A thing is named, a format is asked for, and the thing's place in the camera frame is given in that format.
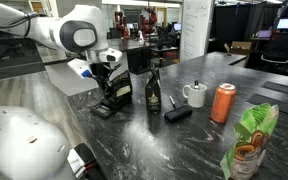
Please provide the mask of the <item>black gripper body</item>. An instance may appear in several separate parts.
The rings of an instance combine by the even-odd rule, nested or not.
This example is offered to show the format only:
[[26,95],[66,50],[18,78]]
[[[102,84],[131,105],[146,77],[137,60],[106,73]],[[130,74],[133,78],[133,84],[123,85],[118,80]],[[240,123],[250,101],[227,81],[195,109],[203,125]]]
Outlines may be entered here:
[[109,63],[97,63],[91,65],[92,78],[100,88],[104,88],[111,74],[120,67],[120,64],[112,68]]

